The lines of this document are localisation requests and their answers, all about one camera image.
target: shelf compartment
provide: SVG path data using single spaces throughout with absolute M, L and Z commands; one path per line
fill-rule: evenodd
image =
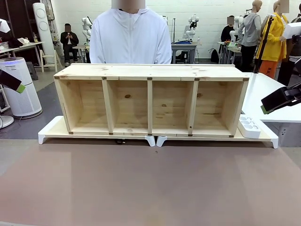
M 69 133 L 109 134 L 102 81 L 55 80 L 55 85 Z
M 200 81 L 198 83 L 194 137 L 230 137 L 235 135 L 237 115 L 242 107 L 245 82 Z
M 154 136 L 188 136 L 193 81 L 153 81 Z
M 148 135 L 147 81 L 103 81 L 107 117 L 114 135 Z

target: white air purifier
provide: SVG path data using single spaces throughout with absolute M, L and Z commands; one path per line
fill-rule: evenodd
M 41 114 L 42 107 L 24 58 L 0 59 L 0 69 L 21 80 L 21 84 L 25 86 L 23 93 L 4 87 L 13 115 L 17 118 L 28 119 Z
M 34 12 L 34 16 L 36 18 L 40 39 L 41 39 L 41 41 L 44 42 L 42 44 L 44 54 L 53 56 L 55 53 L 55 49 L 54 49 L 53 43 L 52 43 L 52 36 L 51 36 L 49 25 L 48 25 L 45 5 L 43 3 L 34 3 L 33 4 L 33 12 Z M 55 63 L 53 57 L 47 58 L 47 62 L 49 64 Z

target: white round base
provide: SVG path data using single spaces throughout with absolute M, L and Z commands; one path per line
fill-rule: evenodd
M 14 118 L 11 116 L 1 116 L 1 119 L 0 119 L 0 129 L 9 126 L 14 122 Z

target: zipper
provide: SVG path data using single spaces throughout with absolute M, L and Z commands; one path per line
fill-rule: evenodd
M 130 62 L 131 62 L 131 64 L 133 64 L 134 62 L 133 62 L 133 40 L 132 40 L 132 14 L 130 14 L 130 26 L 129 26 L 129 28 L 130 28 L 130 45 L 129 45 L 129 49 L 130 49 Z

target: black pants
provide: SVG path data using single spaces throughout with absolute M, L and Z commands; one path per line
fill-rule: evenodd
M 70 56 L 69 53 L 73 54 L 73 61 L 77 61 L 77 50 L 72 48 L 72 45 L 65 45 L 64 46 L 64 56 L 65 56 L 65 63 L 70 63 Z
M 241 71 L 242 72 L 249 72 L 250 71 L 250 64 L 253 61 L 254 54 L 256 51 L 257 46 L 243 46 L 241 45 L 241 55 L 242 55 L 242 65 Z
M 290 79 L 293 73 L 293 68 L 295 67 L 295 62 L 287 61 L 282 62 L 278 75 L 278 82 L 281 84 L 288 86 L 290 83 Z

